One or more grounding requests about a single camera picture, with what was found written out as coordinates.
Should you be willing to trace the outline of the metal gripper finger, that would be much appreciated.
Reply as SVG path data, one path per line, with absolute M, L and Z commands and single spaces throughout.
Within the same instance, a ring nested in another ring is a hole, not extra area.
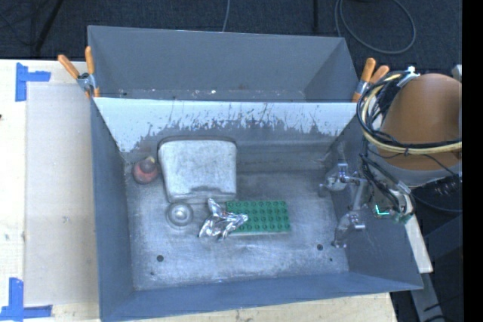
M 354 232 L 362 232 L 365 229 L 366 225 L 360 220 L 358 212 L 349 211 L 338 221 L 331 245 L 336 248 L 346 248 L 349 236 Z
M 322 183 L 318 186 L 318 196 L 327 197 L 344 191 L 350 184 L 358 185 L 356 175 L 349 174 L 349 165 L 346 162 L 338 162 L 326 174 Z

